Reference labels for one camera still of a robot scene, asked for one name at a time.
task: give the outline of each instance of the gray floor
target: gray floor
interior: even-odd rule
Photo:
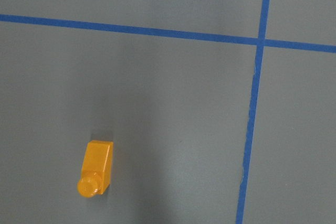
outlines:
[[[262,0],[0,0],[0,14],[258,36]],[[335,45],[334,0],[267,39]],[[256,46],[0,22],[0,223],[235,223]],[[336,54],[265,48],[244,223],[335,223]],[[86,144],[115,142],[85,199]]]

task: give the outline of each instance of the orange object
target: orange object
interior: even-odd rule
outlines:
[[[88,143],[77,184],[81,196],[91,198],[104,193],[110,185],[112,157],[113,142],[92,140]]]

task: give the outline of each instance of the blue line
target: blue line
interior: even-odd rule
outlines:
[[[0,14],[0,21],[33,24],[33,25],[44,25],[44,26],[69,27],[69,28],[98,30],[98,31],[111,31],[116,33],[140,34],[140,35],[150,35],[150,36],[160,36],[160,37],[170,37],[180,39],[227,42],[227,43],[245,44],[245,45],[256,45],[258,41],[258,39],[256,38],[239,37],[239,36],[193,33],[190,31],[176,31],[176,30],[145,28],[135,26],[120,26],[120,25],[110,25],[102,23],[90,23],[90,22],[81,22],[73,20],[37,18],[37,17],[26,17],[26,16],[4,15],[4,14]]]
[[[318,52],[336,52],[336,46],[310,44],[310,43],[303,43],[303,42],[291,42],[291,41],[282,41],[282,40],[272,40],[272,39],[266,39],[265,46],[318,51]]]
[[[265,46],[269,1],[270,0],[262,0],[262,6],[261,6],[258,44],[257,44],[257,50],[256,50],[256,58],[255,58],[255,73],[254,73],[253,80],[252,80],[251,100],[250,100],[250,108],[249,108],[249,115],[248,115],[249,119],[247,123],[246,142],[245,142],[245,149],[244,149],[244,159],[243,159],[244,172],[243,172],[243,178],[240,183],[240,189],[239,189],[236,224],[242,224],[243,218],[244,218],[246,190],[247,190],[247,183],[248,183],[248,174],[249,174],[249,168],[250,168],[250,159],[251,159],[252,142],[253,142],[253,132],[254,132],[257,102],[258,102],[261,65],[263,62],[262,56],[264,54],[264,46]]]

